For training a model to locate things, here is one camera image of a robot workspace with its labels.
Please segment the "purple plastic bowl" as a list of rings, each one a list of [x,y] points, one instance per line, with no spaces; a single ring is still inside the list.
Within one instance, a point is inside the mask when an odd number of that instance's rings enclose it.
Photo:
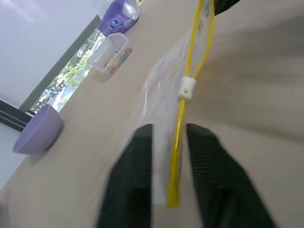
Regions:
[[[45,152],[59,136],[63,124],[63,119],[53,106],[43,106],[22,130],[13,152],[25,155]]]

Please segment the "colourful small packets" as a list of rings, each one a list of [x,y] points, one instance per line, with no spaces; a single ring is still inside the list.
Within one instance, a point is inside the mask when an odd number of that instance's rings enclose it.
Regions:
[[[124,48],[119,54],[115,54],[114,58],[106,64],[104,72],[109,76],[112,76],[132,51],[131,48]]]

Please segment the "clear yellow-zipper plastic bag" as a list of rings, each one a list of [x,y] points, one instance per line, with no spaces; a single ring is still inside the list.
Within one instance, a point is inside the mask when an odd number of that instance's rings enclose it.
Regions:
[[[130,126],[152,126],[152,203],[180,204],[182,138],[186,106],[208,57],[214,34],[215,0],[199,0],[191,30],[149,72]]]

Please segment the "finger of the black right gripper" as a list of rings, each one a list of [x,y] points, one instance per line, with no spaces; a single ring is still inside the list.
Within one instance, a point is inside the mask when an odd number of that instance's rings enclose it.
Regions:
[[[214,0],[215,15],[218,15],[237,4],[239,0]]]

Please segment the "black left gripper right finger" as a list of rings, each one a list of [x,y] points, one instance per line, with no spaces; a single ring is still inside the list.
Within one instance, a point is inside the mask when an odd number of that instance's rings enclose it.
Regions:
[[[276,228],[250,178],[217,136],[193,123],[186,133],[203,228]]]

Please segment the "dark window frame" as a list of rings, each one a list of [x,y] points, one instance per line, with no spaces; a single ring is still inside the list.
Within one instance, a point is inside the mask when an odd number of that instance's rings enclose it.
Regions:
[[[44,92],[47,86],[53,81],[53,79],[60,73],[68,61],[73,57],[73,55],[80,49],[80,47],[85,43],[89,36],[94,32],[94,30],[101,23],[98,15],[96,15],[93,20],[86,26],[86,28],[81,32],[77,39],[72,43],[72,45],[66,50],[62,57],[55,63],[55,65],[49,70],[41,82],[34,88],[27,99],[19,107],[20,111],[27,112],[32,105],[38,100],[40,95]]]

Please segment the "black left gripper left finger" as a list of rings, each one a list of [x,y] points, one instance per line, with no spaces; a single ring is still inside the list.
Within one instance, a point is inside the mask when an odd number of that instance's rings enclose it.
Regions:
[[[151,228],[152,132],[152,124],[136,129],[113,166],[96,228]]]

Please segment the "black white-stitched seat edge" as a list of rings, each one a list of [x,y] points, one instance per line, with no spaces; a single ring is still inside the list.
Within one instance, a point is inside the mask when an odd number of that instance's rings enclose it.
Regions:
[[[32,117],[27,113],[0,100],[0,123],[22,132]]]

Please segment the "purple snack pouch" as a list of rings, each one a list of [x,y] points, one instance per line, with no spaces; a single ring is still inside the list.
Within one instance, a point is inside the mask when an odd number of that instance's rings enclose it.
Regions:
[[[113,33],[125,33],[136,22],[137,20],[128,18],[122,13],[122,6],[119,3],[113,3],[97,28],[105,37],[108,37]]]

